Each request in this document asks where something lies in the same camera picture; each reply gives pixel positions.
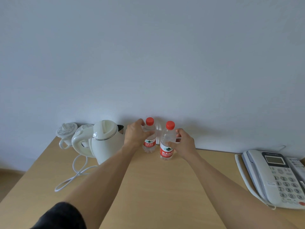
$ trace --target wooden floor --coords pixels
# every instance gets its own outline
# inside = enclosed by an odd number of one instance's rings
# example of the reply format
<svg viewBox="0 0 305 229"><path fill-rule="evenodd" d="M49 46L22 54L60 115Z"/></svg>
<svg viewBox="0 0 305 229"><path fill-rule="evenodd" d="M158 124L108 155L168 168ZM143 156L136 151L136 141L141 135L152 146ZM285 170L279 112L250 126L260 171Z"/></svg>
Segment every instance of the wooden floor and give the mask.
<svg viewBox="0 0 305 229"><path fill-rule="evenodd" d="M23 176L22 172L12 172L0 169L0 202L10 192L14 185Z"/></svg>

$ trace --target silver trim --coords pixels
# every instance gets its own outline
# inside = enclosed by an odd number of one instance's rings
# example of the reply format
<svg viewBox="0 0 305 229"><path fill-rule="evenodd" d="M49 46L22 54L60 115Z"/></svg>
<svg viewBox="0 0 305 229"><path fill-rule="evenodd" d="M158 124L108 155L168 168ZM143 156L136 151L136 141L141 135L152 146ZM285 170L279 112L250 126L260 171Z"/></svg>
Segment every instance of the silver trim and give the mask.
<svg viewBox="0 0 305 229"><path fill-rule="evenodd" d="M101 140L107 140L107 139L109 139L109 138L112 138L115 134L116 134L116 132L117 132L117 129L118 129L118 127L116 126L116 131L114 132L114 134L112 134L110 137L108 137L108 138L105 138L105 139L96 139L96 138L94 138L94 137L92 137L94 140L99 140L99 141L101 141Z"/></svg>

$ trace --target bottle label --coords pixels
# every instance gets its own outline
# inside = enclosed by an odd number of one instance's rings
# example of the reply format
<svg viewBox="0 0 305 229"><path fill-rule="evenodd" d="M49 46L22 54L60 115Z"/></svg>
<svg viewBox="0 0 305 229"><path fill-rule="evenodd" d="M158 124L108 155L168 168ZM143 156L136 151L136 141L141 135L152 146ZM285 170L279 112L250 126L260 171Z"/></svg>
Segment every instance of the bottle label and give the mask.
<svg viewBox="0 0 305 229"><path fill-rule="evenodd" d="M160 155L164 158L170 158L173 155L173 149L160 142Z"/></svg>
<svg viewBox="0 0 305 229"><path fill-rule="evenodd" d="M156 145L156 140L157 140L157 137L155 137L152 140L145 140L143 145L148 148L154 147Z"/></svg>

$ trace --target hand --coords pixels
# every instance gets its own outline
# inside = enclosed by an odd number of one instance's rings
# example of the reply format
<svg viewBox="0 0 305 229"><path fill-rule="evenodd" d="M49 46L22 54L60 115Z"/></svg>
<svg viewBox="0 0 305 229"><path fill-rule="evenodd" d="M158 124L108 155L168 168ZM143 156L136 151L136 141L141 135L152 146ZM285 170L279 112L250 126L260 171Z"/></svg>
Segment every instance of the hand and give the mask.
<svg viewBox="0 0 305 229"><path fill-rule="evenodd" d="M134 146L138 149L143 145L146 138L155 133L155 131L144 132L141 125L145 125L143 119L138 119L136 122L127 126L124 145Z"/></svg>
<svg viewBox="0 0 305 229"><path fill-rule="evenodd" d="M176 129L176 137L181 137L180 143L168 142L168 146L177 151L177 153L185 160L196 154L194 139L182 128Z"/></svg>

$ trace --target black sleeve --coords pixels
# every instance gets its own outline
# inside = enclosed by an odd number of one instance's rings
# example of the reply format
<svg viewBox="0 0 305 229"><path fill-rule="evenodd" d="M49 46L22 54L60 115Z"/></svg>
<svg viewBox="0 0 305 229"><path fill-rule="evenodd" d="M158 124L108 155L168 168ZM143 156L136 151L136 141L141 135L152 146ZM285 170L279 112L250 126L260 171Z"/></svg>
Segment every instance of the black sleeve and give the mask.
<svg viewBox="0 0 305 229"><path fill-rule="evenodd" d="M59 202L31 229L87 229L81 213L71 204Z"/></svg>

